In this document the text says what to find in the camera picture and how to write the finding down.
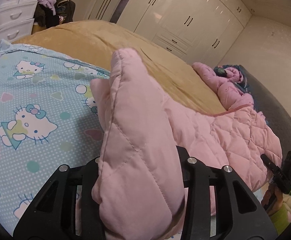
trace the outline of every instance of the tan blanket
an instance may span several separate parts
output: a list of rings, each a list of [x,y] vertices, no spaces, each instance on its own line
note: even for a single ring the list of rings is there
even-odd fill
[[[14,43],[52,49],[98,67],[111,70],[112,53],[120,48],[135,48],[148,73],[177,102],[205,114],[225,112],[216,94],[193,68],[151,41],[116,24],[81,21],[59,25]]]

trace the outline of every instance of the lavender clothing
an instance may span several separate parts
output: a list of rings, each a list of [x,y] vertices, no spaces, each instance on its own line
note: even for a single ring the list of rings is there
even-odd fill
[[[56,15],[56,9],[54,7],[56,0],[38,0],[39,4],[42,4],[43,6],[49,8],[52,10],[53,15]]]

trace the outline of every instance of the pink quilted jacket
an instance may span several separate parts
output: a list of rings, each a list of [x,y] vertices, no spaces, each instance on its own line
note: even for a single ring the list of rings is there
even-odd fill
[[[175,145],[208,166],[232,166],[253,191],[271,177],[261,154],[281,164],[279,139],[251,106],[217,117],[188,109],[148,75],[133,49],[114,52],[111,66],[110,80],[91,81],[105,131],[92,197],[107,239],[164,239],[182,228],[184,188]]]

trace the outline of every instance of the metal screw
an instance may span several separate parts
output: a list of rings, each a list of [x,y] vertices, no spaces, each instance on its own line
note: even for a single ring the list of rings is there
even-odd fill
[[[233,171],[233,169],[232,169],[232,167],[231,166],[224,166],[224,168],[223,168],[226,172],[232,172]]]
[[[192,158],[192,157],[190,157],[190,158],[188,159],[188,163],[195,164],[195,163],[197,163],[197,159],[196,159],[196,158]]]
[[[61,166],[59,167],[59,171],[61,171],[61,172],[63,172],[63,171],[67,171],[67,169],[68,169],[68,166],[67,166],[67,165],[61,165]]]

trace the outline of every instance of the white wardrobe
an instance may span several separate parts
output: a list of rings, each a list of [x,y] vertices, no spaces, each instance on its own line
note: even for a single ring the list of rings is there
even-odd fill
[[[250,17],[241,0],[130,0],[117,24],[188,64],[214,67]]]

